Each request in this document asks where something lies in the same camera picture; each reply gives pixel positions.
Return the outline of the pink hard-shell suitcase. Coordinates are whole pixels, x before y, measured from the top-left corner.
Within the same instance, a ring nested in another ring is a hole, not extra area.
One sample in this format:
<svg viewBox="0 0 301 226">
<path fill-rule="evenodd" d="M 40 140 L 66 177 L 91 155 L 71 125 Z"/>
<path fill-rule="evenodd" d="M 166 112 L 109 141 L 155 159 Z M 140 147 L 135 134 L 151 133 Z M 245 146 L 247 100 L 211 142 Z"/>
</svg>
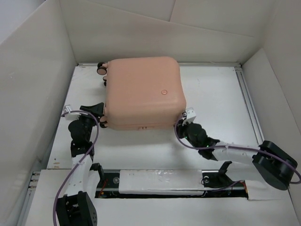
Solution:
<svg viewBox="0 0 301 226">
<path fill-rule="evenodd" d="M 115 130 L 173 126 L 186 109 L 180 66 L 169 56 L 99 62 L 106 85 L 105 126 Z"/>
</svg>

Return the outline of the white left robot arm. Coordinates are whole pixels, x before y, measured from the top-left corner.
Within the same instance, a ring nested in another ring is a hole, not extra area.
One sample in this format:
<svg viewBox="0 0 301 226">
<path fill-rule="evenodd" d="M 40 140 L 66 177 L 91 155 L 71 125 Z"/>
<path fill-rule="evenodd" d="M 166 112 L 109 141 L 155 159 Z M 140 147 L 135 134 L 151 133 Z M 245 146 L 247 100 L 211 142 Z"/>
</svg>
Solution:
<svg viewBox="0 0 301 226">
<path fill-rule="evenodd" d="M 96 139 L 91 140 L 93 128 L 100 131 L 104 103 L 63 109 L 62 117 L 70 121 L 72 168 L 56 193 L 52 219 L 55 226 L 96 226 L 97 211 L 93 204 L 96 189 L 104 183 L 105 175 L 94 162 Z"/>
</svg>

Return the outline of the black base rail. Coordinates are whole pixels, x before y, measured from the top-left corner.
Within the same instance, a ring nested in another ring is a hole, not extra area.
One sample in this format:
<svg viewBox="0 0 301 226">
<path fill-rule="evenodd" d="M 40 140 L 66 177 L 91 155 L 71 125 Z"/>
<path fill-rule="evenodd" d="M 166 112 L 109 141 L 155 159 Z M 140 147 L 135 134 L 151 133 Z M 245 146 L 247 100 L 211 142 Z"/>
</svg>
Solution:
<svg viewBox="0 0 301 226">
<path fill-rule="evenodd" d="M 220 184 L 211 188 L 215 170 L 106 169 L 96 189 L 97 198 L 248 198 L 246 185 Z"/>
</svg>

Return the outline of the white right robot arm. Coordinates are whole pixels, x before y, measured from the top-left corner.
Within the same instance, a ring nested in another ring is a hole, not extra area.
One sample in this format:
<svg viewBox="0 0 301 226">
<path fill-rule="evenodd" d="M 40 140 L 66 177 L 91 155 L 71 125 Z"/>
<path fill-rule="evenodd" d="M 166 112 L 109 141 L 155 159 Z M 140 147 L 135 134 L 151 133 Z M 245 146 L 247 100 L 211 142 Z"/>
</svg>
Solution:
<svg viewBox="0 0 301 226">
<path fill-rule="evenodd" d="M 187 148 L 197 150 L 207 160 L 223 162 L 214 176 L 222 186 L 251 180 L 285 191 L 293 175 L 300 175 L 297 161 L 271 141 L 265 140 L 256 148 L 229 144 L 209 137 L 201 125 L 182 120 L 174 130 L 179 141 L 188 141 Z"/>
</svg>

